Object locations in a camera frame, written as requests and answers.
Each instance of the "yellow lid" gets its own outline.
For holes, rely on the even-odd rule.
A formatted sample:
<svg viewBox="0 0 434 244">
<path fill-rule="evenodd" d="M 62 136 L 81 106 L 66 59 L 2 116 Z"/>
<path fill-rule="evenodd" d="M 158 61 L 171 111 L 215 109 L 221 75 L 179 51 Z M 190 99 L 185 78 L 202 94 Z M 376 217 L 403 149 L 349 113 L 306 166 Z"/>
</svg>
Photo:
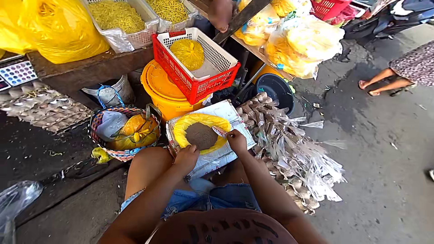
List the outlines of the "yellow lid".
<svg viewBox="0 0 434 244">
<path fill-rule="evenodd" d="M 187 101 L 182 91 L 172 82 L 161 65 L 154 59 L 143 69 L 142 79 L 145 74 L 146 80 L 142 80 L 145 88 L 148 86 L 155 94 L 167 100 L 176 102 Z"/>
</svg>

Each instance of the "black bucket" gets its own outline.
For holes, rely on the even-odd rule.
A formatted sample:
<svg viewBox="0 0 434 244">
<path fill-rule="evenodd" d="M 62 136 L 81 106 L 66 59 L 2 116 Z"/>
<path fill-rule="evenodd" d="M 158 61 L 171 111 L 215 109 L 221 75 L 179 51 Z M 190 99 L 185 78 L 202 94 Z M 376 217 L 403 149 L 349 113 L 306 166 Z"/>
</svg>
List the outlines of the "black bucket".
<svg viewBox="0 0 434 244">
<path fill-rule="evenodd" d="M 255 87 L 252 90 L 252 96 L 260 92 L 266 92 L 273 100 L 279 100 L 277 108 L 289 108 L 289 116 L 294 110 L 294 96 L 288 84 L 279 76 L 271 73 L 259 76 Z"/>
</svg>

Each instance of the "plastic basket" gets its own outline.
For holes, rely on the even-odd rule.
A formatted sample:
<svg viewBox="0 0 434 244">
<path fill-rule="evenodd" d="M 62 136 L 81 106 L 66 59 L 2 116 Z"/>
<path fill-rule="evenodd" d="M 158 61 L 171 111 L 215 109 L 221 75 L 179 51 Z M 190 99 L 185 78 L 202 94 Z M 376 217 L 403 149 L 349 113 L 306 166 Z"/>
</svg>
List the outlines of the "plastic basket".
<svg viewBox="0 0 434 244">
<path fill-rule="evenodd" d="M 230 87 L 240 63 L 221 46 L 207 37 L 198 28 L 185 31 L 152 35 L 154 59 L 182 91 L 187 101 L 194 105 L 212 92 Z M 189 71 L 169 50 L 173 42 L 191 39 L 204 49 L 204 64 Z"/>
<path fill-rule="evenodd" d="M 88 8 L 89 3 L 97 3 L 101 0 L 82 0 L 83 5 L 88 11 L 92 22 L 98 32 L 105 37 L 112 49 L 116 53 L 131 52 L 135 49 L 142 48 L 152 43 L 152 34 L 158 30 L 158 17 L 157 14 L 151 9 L 151 7 L 144 3 L 144 0 L 113 0 L 114 2 L 125 1 L 133 7 L 140 15 L 143 21 L 145 21 L 146 29 L 136 33 L 127 34 L 120 28 L 102 30 L 98 23 L 93 18 Z"/>
<path fill-rule="evenodd" d="M 88 135 L 91 138 L 91 140 L 96 143 L 99 147 L 101 147 L 104 151 L 106 151 L 110 156 L 122 161 L 122 162 L 126 162 L 128 160 L 133 159 L 133 157 L 142 149 L 147 148 L 147 147 L 153 147 L 157 144 L 158 139 L 161 135 L 161 128 L 160 128 L 160 123 L 161 123 L 161 112 L 160 110 L 155 107 L 153 104 L 147 104 L 146 105 L 146 110 L 145 109 L 141 109 L 141 108 L 136 108 L 136 107 L 125 107 L 125 104 L 123 103 L 121 96 L 119 95 L 119 93 L 115 90 L 116 95 L 118 96 L 119 101 L 121 102 L 122 106 L 112 106 L 112 107 L 107 107 L 102 100 L 99 98 L 99 91 L 101 91 L 102 89 L 105 88 L 112 88 L 111 86 L 101 86 L 98 89 L 98 101 L 102 106 L 102 109 L 100 111 L 98 111 L 97 113 L 95 113 L 89 122 L 89 126 L 88 126 Z M 157 115 L 159 116 L 159 118 L 157 118 L 155 115 L 151 114 L 150 112 L 150 108 L 153 108 L 155 110 L 155 112 L 157 113 Z M 106 142 L 100 138 L 97 134 L 96 134 L 96 128 L 102 123 L 102 117 L 104 115 L 104 111 L 115 111 L 115 112 L 120 112 L 125 114 L 128 118 L 131 118 L 134 115 L 137 114 L 149 114 L 150 116 L 152 116 L 157 122 L 158 125 L 155 128 L 158 128 L 159 133 L 157 136 L 157 140 L 155 140 L 154 143 L 152 143 L 149 146 L 143 146 L 143 147 L 139 147 L 139 148 L 134 148 L 134 149 L 126 149 L 126 150 L 113 150 L 113 149 L 109 149 L 106 148 Z"/>
<path fill-rule="evenodd" d="M 312 0 L 314 15 L 324 21 L 336 17 L 350 3 L 351 0 L 322 0 L 319 3 Z"/>
<path fill-rule="evenodd" d="M 193 7 L 193 5 L 189 1 L 187 0 L 178 0 L 178 1 L 184 5 L 184 10 L 188 15 L 188 19 L 186 21 L 173 24 L 171 21 L 165 20 L 161 16 L 158 16 L 158 14 L 152 9 L 152 7 L 148 4 L 148 2 L 146 0 L 143 0 L 143 2 L 148 6 L 148 8 L 151 9 L 153 15 L 157 16 L 157 18 L 159 19 L 158 33 L 182 31 L 186 27 L 193 26 L 194 16 L 198 15 L 199 12 L 197 11 L 197 9 Z"/>
</svg>

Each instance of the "pile of plastic packets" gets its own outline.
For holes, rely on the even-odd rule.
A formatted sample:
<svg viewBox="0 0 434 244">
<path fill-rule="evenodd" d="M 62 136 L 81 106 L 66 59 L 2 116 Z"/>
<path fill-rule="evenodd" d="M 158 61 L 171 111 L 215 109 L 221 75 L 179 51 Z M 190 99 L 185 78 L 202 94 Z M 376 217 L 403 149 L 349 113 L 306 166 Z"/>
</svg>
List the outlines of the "pile of plastic packets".
<svg viewBox="0 0 434 244">
<path fill-rule="evenodd" d="M 342 165 L 327 155 L 319 144 L 345 149 L 341 140 L 315 142 L 300 126 L 323 128 L 324 121 L 303 124 L 306 117 L 290 119 L 288 108 L 278 109 L 266 92 L 237 108 L 257 145 L 253 148 L 270 174 L 285 188 L 297 205 L 307 214 L 315 213 L 319 202 L 342 201 L 333 190 L 335 183 L 346 182 Z"/>
</svg>

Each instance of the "woven basket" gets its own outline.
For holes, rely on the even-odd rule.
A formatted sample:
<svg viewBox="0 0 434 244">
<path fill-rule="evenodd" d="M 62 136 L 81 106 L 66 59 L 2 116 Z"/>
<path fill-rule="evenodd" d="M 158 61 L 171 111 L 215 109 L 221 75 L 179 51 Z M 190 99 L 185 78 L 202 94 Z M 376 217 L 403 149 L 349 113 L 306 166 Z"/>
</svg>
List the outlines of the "woven basket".
<svg viewBox="0 0 434 244">
<path fill-rule="evenodd" d="M 89 135 L 89 137 L 92 139 L 92 141 L 94 142 L 94 143 L 96 143 L 98 146 L 100 146 L 104 151 L 106 151 L 110 156 L 112 156 L 112 157 L 114 157 L 114 158 L 116 158 L 116 159 L 118 159 L 118 160 L 120 160 L 120 161 L 123 161 L 123 162 L 126 162 L 126 161 L 128 161 L 128 160 L 131 160 L 137 153 L 138 153 L 138 151 L 140 151 L 140 150 L 142 150 L 142 149 L 144 149 L 144 148 L 147 148 L 147 147 L 153 147 L 153 146 L 155 146 L 156 144 L 157 144 L 157 141 L 158 141 L 158 139 L 160 138 L 160 134 L 161 134 L 161 128 L 160 128 L 160 123 L 161 123 L 161 112 L 160 112 L 160 110 L 157 108 L 157 107 L 155 107 L 153 104 L 151 104 L 151 103 L 148 103 L 147 105 L 146 105 L 146 109 L 141 109 L 141 108 L 136 108 L 136 107 L 126 107 L 125 106 L 125 104 L 124 104 L 124 102 L 122 101 L 122 99 L 121 99 L 121 96 L 119 95 L 119 93 L 116 91 L 116 89 L 114 89 L 115 90 L 115 93 L 116 93 L 116 95 L 117 95 L 117 97 L 118 97 L 118 99 L 119 99 L 119 101 L 121 102 L 121 105 L 122 106 L 112 106 L 112 107 L 107 107 L 103 102 L 102 102 L 102 100 L 100 99 L 100 97 L 99 97 L 99 92 L 102 90 L 102 89 L 104 89 L 104 88 L 112 88 L 111 86 L 101 86 L 99 89 L 98 89 L 98 94 L 97 94 L 97 98 L 98 98 L 98 101 L 99 101 L 99 103 L 101 104 L 101 106 L 102 106 L 102 109 L 101 110 L 99 110 L 97 113 L 95 113 L 93 116 L 92 116 L 92 118 L 90 119 L 90 122 L 89 122 L 89 127 L 88 127 L 88 135 Z M 158 115 L 158 116 L 155 116 L 154 114 L 152 114 L 151 113 L 151 110 L 150 110 L 150 108 L 153 108 L 154 110 L 155 110 L 155 113 Z M 97 134 L 96 134 L 96 128 L 100 125 L 100 124 L 102 124 L 102 116 L 103 116 L 103 114 L 104 114 L 104 111 L 115 111 L 115 112 L 120 112 L 120 113 L 123 113 L 123 114 L 125 114 L 126 116 L 127 116 L 127 118 L 131 118 L 132 116 L 134 116 L 134 115 L 137 115 L 137 114 L 145 114 L 146 115 L 146 118 L 149 118 L 149 117 L 153 117 L 157 122 L 158 122 L 158 124 L 157 124 L 157 126 L 155 127 L 155 129 L 154 130 L 156 130 L 156 128 L 158 128 L 158 135 L 157 135 L 157 140 L 155 140 L 155 142 L 154 143 L 152 143 L 151 145 L 149 145 L 149 146 L 143 146 L 143 147 L 139 147 L 139 148 L 134 148 L 134 149 L 127 149 L 127 150 L 113 150 L 113 149 L 109 149 L 109 148 L 106 148 L 106 142 L 103 140 L 103 139 L 101 139 Z"/>
</svg>

